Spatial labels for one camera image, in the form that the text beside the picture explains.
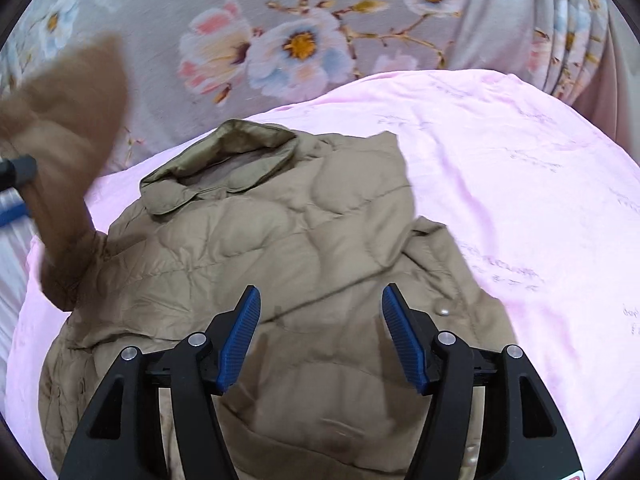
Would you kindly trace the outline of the silver satin bedding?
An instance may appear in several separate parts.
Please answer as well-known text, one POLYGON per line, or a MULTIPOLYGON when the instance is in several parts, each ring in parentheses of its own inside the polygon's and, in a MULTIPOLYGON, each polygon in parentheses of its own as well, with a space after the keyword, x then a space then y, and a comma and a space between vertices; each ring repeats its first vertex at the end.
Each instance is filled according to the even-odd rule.
POLYGON ((1 193, 1 331, 13 334, 26 295, 27 256, 36 234, 34 222, 15 191, 1 193))

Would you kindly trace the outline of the grey floral quilt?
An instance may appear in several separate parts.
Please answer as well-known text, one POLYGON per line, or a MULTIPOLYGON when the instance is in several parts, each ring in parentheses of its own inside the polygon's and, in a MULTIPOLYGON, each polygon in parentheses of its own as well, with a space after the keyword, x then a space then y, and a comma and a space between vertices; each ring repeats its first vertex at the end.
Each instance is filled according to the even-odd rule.
POLYGON ((435 68, 518 76, 639 153, 639 46, 613 0, 32 0, 2 44, 2 90, 100 32, 129 64, 112 171, 230 118, 435 68))

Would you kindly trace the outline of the olive quilted jacket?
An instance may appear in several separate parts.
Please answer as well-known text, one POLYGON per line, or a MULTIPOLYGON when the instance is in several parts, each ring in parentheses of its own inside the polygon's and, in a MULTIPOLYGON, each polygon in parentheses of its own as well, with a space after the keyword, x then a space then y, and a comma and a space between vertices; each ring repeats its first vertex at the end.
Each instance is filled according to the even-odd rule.
POLYGON ((419 217, 397 136, 310 134, 229 120, 157 168, 106 232, 85 197, 124 120, 116 38, 59 56, 1 101, 1 154, 32 156, 21 190, 44 253, 43 295, 67 313, 44 360, 39 415, 54 468, 128 346, 165 350, 230 309, 262 315, 216 402, 243 479, 398 479, 428 408, 381 312, 410 307, 473 347, 515 339, 446 226, 419 217))

